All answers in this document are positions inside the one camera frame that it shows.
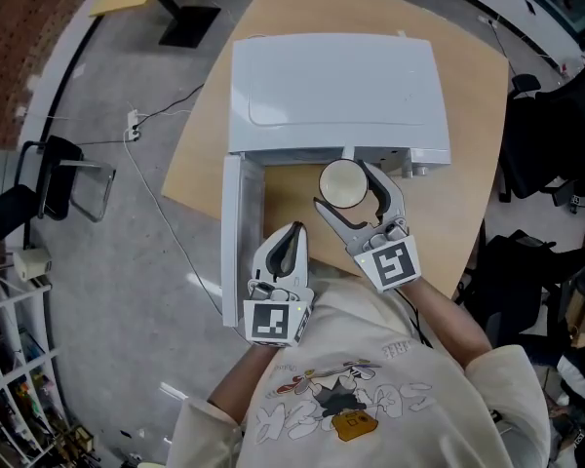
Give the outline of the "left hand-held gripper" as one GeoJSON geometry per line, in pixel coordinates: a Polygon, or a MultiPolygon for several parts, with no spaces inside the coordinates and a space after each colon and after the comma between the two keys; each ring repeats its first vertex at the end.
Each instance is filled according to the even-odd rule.
{"type": "Polygon", "coordinates": [[[246,340],[272,347],[299,345],[314,308],[308,285],[305,226],[291,222],[271,234],[253,256],[253,277],[244,304],[246,340]]]}

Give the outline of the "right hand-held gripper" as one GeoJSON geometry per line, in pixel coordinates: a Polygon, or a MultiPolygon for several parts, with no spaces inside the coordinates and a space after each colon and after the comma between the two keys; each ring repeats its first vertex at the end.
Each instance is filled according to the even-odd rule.
{"type": "Polygon", "coordinates": [[[373,227],[366,221],[354,224],[322,199],[314,198],[313,203],[357,266],[376,290],[384,293],[421,276],[417,247],[404,219],[405,201],[400,187],[379,167],[365,161],[360,161],[359,166],[377,200],[375,216],[380,226],[373,227]]]}

